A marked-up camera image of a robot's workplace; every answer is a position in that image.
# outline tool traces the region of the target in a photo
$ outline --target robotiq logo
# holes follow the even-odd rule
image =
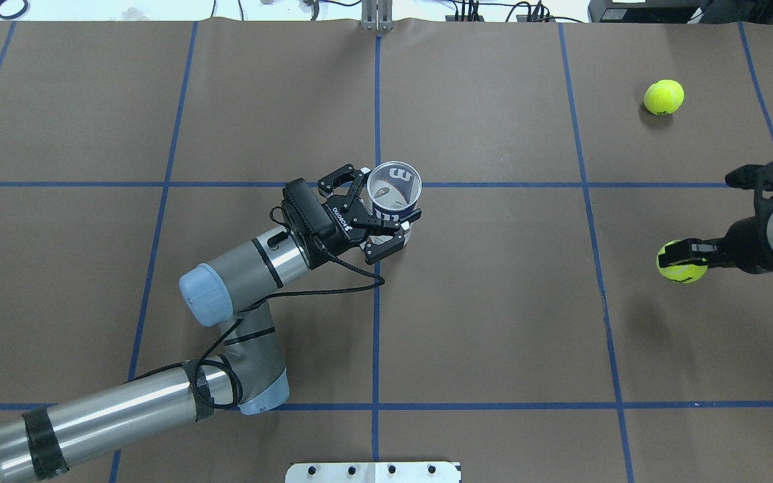
[[[344,218],[342,217],[342,215],[338,213],[338,208],[335,208],[335,206],[333,206],[333,213],[336,215],[336,219],[338,220],[338,223],[342,224],[342,228],[344,228],[344,230],[346,231],[353,230],[352,226],[350,226],[348,222],[344,221]]]

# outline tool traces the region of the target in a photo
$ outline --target white metal bracket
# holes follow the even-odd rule
[[[349,462],[295,464],[285,483],[461,483],[461,464],[451,462]]]
[[[393,30],[393,0],[362,0],[360,27],[378,32]]]

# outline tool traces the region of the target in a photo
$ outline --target yellow tennis ball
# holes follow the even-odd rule
[[[663,245],[663,247],[658,250],[658,256],[665,254],[666,248],[669,247],[669,245],[675,244],[677,241],[678,239],[674,239],[674,241],[670,241],[669,244]],[[662,268],[658,263],[658,257],[656,257],[656,267],[661,275],[668,280],[677,282],[677,284],[691,284],[692,282],[696,282],[702,278],[709,269],[709,267],[705,265],[677,265]]]
[[[658,80],[643,95],[643,106],[656,116],[675,113],[684,101],[684,89],[675,80]]]

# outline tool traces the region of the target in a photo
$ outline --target light blue joint cap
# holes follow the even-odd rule
[[[246,416],[258,415],[264,411],[269,411],[274,407],[282,406],[291,395],[291,389],[288,388],[288,369],[282,370],[282,374],[276,377],[270,387],[264,389],[261,394],[251,398],[248,402],[240,405],[240,412]]]
[[[178,287],[184,302],[203,326],[217,325],[234,315],[228,288],[212,266],[200,263],[181,277]]]

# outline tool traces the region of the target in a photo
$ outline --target black tape band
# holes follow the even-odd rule
[[[268,327],[265,330],[260,330],[258,332],[248,333],[248,334],[242,335],[240,337],[235,337],[234,339],[227,339],[224,342],[224,344],[226,346],[234,345],[235,343],[246,342],[246,341],[252,340],[252,339],[258,339],[258,337],[262,337],[262,336],[265,336],[267,334],[274,333],[274,332],[276,332],[276,327]]]
[[[58,438],[52,430],[50,416],[46,407],[22,413],[25,422],[25,436],[28,439],[28,452],[32,455],[34,476],[38,480],[49,480],[67,473],[70,468],[64,461]]]
[[[198,361],[184,361],[184,364],[181,365],[184,368],[184,372],[187,373],[188,380],[193,381],[195,378],[195,390],[199,392],[199,394],[201,394],[205,400],[209,400],[212,403],[214,398],[211,397],[211,386],[208,385],[208,379],[205,377],[205,371],[202,370],[202,366],[200,366],[197,362]],[[199,398],[195,392],[193,393],[193,400],[196,401],[196,422],[208,418],[214,413],[213,407],[205,404],[205,401],[201,400],[201,398]]]
[[[270,261],[270,257],[267,256],[267,253],[264,251],[264,247],[261,246],[258,238],[252,238],[252,245],[255,245],[255,250],[258,250],[258,254],[261,256],[261,260],[264,261],[264,265],[267,266],[267,270],[270,270],[270,275],[273,277],[273,281],[276,282],[276,287],[285,287],[285,285],[282,284],[282,279],[279,278],[279,274],[276,273],[276,268],[273,267],[273,262]]]

